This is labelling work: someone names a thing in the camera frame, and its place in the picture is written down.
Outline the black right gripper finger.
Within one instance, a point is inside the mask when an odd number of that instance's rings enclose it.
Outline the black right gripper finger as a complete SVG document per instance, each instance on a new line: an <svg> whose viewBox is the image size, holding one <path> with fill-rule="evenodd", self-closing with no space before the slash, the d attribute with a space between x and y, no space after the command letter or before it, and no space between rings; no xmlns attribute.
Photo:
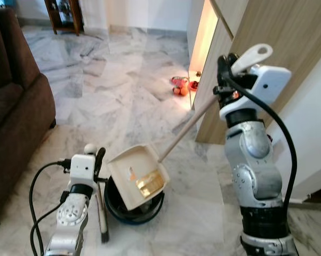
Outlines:
<svg viewBox="0 0 321 256"><path fill-rule="evenodd" d="M239 56L235 53L223 54L219 56L217 64L218 64L218 75L224 75L229 73L233 75L238 73L237 71L232 70L232 66L238 61Z"/></svg>

